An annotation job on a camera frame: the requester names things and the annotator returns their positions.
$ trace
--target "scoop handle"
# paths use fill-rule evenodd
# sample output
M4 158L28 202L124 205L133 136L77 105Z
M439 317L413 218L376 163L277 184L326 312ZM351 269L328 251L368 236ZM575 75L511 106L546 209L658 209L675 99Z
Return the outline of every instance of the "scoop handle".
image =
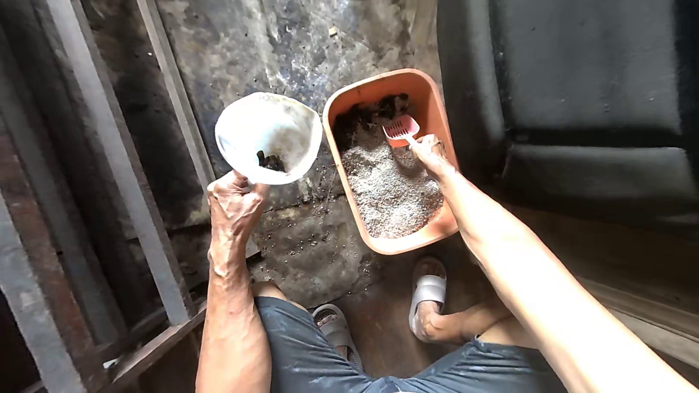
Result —
M406 136L404 137L404 139L405 139L406 141L408 141L408 143L409 143L411 146L415 146L415 145L417 144L417 141L416 141L415 138L413 138L411 135L406 135Z

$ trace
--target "forearm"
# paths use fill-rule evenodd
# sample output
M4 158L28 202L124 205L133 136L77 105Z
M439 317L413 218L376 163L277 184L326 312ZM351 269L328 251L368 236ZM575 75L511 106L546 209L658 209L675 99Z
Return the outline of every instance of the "forearm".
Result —
M526 225L454 169L438 180L464 241L569 390L691 389L582 288Z
M250 273L245 265L245 241L213 240L210 258L212 268L196 391L267 393L271 357L267 335L252 298Z

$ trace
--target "white plastic bag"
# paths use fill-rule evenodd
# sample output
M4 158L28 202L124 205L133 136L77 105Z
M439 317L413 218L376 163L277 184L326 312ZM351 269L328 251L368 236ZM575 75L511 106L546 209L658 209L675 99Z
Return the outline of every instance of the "white plastic bag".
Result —
M313 109L295 99L264 92L228 105L216 123L216 144L225 160L251 183L294 182L318 155L323 126ZM286 172L259 165L257 152L276 155Z

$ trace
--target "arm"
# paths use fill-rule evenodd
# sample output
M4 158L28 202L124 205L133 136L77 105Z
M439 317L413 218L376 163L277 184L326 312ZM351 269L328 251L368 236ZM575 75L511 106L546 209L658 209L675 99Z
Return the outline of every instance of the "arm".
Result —
M211 183L209 289L196 375L200 393L269 392L271 357L267 335L252 300L245 244L262 214L268 186L246 192L235 171Z
M525 224L458 173L437 138L420 141L413 153L439 182L466 245L571 392L696 392Z

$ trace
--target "debris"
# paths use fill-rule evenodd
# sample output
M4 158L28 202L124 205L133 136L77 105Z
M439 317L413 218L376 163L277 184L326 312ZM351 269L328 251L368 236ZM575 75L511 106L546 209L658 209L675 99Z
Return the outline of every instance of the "debris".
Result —
M282 162L282 159L275 155L269 155L265 157L264 151L260 150L257 152L257 159L259 161L259 165L264 168L271 169L277 172L285 172L284 163Z

